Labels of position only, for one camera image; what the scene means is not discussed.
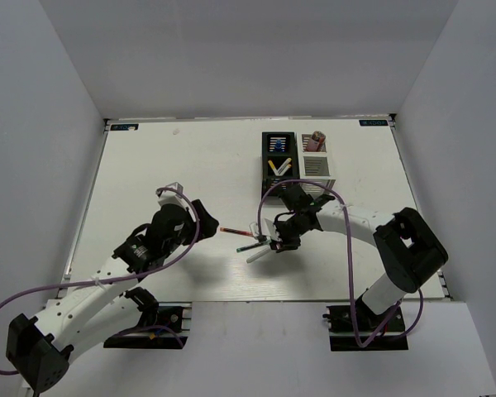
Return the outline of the pale yellow capped marker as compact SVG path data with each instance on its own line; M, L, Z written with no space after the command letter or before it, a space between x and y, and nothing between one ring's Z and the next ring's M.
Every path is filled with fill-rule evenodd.
M270 252L272 252L272 249L270 247L266 247L264 250L261 250L255 254L253 254L252 256L249 256L246 259L246 263L247 264L253 263L253 262L259 260L261 257L268 255Z

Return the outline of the red orange pen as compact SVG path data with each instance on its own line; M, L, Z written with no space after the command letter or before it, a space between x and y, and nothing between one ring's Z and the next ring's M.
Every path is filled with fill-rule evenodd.
M220 227L220 232L225 232L225 233L230 233L238 236L244 236L244 237L250 237L250 238L255 238L255 235L253 232L249 231L244 231L244 230L238 230L238 229L233 229L229 227Z

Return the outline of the yellow capped white marker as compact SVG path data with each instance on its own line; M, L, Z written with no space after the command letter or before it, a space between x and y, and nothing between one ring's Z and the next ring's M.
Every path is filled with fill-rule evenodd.
M288 162L283 163L280 167L276 167L272 160L269 160L268 164L270 170L274 173L275 176L283 176L290 168L290 164Z

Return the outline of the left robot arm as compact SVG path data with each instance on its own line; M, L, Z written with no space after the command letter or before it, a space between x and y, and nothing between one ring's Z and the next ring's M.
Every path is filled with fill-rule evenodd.
M78 282L57 304L33 317L20 314L10 322L6 357L35 393L53 387L90 342L121 330L114 320L90 330L85 325L119 299L119 314L127 313L127 300L143 291L138 284L167 267L176 249L216 234L218 221L200 201L175 194L159 204L152 220L137 227L90 281Z

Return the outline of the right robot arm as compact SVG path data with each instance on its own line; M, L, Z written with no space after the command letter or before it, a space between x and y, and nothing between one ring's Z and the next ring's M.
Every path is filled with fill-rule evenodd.
M344 234L376 248L384 273L355 301L358 323L374 330L407 294L418 292L449 256L421 214L413 208L379 213L344 204L334 194L314 198L299 184L286 188L279 199L290 218L274 220L271 246L277 252L299 248L310 231Z

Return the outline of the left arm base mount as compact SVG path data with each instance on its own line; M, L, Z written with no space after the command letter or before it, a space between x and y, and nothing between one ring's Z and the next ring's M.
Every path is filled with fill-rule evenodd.
M108 338L106 349L181 350L188 341L192 319L191 304L160 304L142 316L132 332Z

